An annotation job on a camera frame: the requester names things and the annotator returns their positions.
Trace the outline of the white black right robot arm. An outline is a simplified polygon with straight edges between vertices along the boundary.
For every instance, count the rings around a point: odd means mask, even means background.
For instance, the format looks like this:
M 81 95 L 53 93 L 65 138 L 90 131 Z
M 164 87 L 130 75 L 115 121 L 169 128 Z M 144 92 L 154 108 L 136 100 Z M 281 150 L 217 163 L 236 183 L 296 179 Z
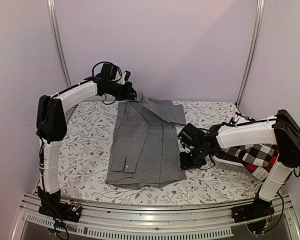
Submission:
M 181 153 L 182 163 L 202 165 L 206 156 L 224 152 L 256 167 L 254 172 L 262 185 L 257 200 L 248 208 L 252 218 L 268 210 L 267 202 L 300 166 L 300 127 L 285 109 L 260 120 L 236 113 L 229 123 L 222 122 L 208 130 L 188 123 L 177 137 L 190 150 Z

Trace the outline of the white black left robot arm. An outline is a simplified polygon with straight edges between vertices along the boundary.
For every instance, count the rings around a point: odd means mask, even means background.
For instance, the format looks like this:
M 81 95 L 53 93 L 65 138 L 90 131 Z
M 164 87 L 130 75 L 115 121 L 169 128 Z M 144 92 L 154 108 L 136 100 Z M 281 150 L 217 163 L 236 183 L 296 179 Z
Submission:
M 86 79 L 54 95 L 42 95 L 39 98 L 36 120 L 36 135 L 40 140 L 39 198 L 42 205 L 53 216 L 64 213 L 60 202 L 58 183 L 58 163 L 61 142 L 67 133 L 65 114 L 79 103 L 94 97 L 110 95 L 116 101 L 135 100 L 137 92 L 130 81 L 124 84 L 106 79 Z

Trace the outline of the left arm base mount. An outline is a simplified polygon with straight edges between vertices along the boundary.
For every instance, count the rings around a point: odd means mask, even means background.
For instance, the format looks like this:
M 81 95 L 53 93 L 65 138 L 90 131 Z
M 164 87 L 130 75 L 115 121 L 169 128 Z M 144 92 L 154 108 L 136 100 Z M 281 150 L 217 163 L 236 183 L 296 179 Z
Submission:
M 73 200 L 60 202 L 58 199 L 41 200 L 38 212 L 53 218 L 61 218 L 63 221 L 78 223 L 82 213 L 82 205 Z

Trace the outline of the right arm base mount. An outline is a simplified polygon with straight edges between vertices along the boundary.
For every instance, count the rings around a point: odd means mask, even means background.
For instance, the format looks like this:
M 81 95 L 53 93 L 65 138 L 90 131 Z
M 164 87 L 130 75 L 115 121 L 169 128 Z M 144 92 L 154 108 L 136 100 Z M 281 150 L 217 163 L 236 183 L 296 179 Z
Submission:
M 265 201 L 260 198 L 256 198 L 252 203 L 235 206 L 231 209 L 231 217 L 235 223 L 263 218 L 274 213 L 272 201 Z

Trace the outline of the grey long sleeve shirt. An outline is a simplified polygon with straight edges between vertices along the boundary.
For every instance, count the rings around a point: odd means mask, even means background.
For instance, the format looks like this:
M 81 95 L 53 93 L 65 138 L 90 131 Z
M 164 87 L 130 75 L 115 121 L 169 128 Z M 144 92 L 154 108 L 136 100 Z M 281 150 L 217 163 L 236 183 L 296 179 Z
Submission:
M 176 129 L 185 124 L 183 106 L 171 100 L 151 99 L 139 93 L 136 101 L 120 102 L 106 184 L 138 190 L 185 180 Z

